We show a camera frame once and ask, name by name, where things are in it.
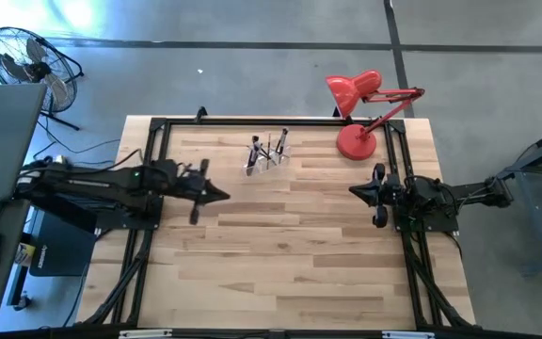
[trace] concrete floor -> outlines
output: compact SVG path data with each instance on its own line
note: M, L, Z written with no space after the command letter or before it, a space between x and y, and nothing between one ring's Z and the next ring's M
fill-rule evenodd
M539 0L393 0L402 43L542 45ZM0 0L0 26L46 37L111 40L390 42L381 0ZM64 48L82 63L74 105L53 125L75 150L120 137L129 114L309 115L331 113L323 81L375 68L397 86L390 51ZM542 137L542 54L404 53L410 86L426 89L416 117L431 119L444 180L485 179ZM385 113L360 105L356 115ZM38 130L29 156L49 140ZM72 155L113 159L116 145ZM466 207L460 242L478 324L542 334L542 274L522 278L536 256L523 206ZM3 306L0 330L61 326L78 278L29 278L35 305Z

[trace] wooden table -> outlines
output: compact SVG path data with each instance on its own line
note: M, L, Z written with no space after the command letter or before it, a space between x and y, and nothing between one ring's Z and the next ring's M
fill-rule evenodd
M118 159L144 148L149 116L129 116ZM408 119L406 134L416 174L440 177L427 119ZM200 212L190 226L191 203L165 198L145 283L140 327L414 329L400 236L376 229L375 210L348 192L367 183L375 163L387 165L386 140L366 161L342 157L336 127L291 127L289 166L246 177L242 166L252 135L279 136L274 126L173 126L168 157L199 164L231 194ZM394 137L395 147L399 147ZM401 153L397 152L402 165ZM138 165L134 157L127 165ZM400 168L401 178L404 170ZM90 316L119 278L127 232L96 244L79 316ZM438 286L474 321L459 253L444 234L428 234ZM127 316L133 286L125 300ZM430 318L422 288L426 318Z

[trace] fan stand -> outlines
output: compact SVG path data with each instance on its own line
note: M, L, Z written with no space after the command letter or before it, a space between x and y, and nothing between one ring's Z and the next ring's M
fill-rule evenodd
M49 111L48 112L41 111L39 114L41 114L42 117L46 117L46 118L51 119L51 120L53 120L53 121L55 121L57 123L63 124L65 126L67 126L67 127L70 127L71 129L73 129L75 131L80 131L81 130L78 126L73 125L70 122L63 121L60 118L57 118L55 115L52 114L53 110L54 110L54 98L52 98L52 100L50 100Z

